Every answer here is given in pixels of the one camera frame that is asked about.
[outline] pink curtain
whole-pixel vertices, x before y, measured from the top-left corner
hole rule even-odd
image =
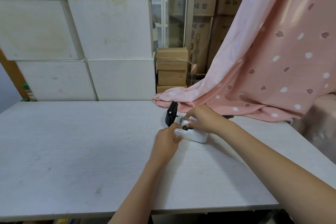
[[[222,115],[300,118],[336,91],[335,0],[243,0],[206,77],[157,94],[179,111],[206,103]]]

